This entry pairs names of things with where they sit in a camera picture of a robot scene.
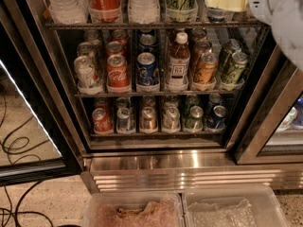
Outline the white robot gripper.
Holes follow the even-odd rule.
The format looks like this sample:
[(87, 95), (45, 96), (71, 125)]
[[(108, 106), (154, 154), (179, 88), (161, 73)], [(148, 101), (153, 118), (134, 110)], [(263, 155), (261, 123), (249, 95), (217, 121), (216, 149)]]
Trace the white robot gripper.
[[(208, 8), (243, 12), (248, 0), (205, 0)], [(303, 71), (303, 0), (249, 0), (253, 15), (272, 29), (284, 55)]]

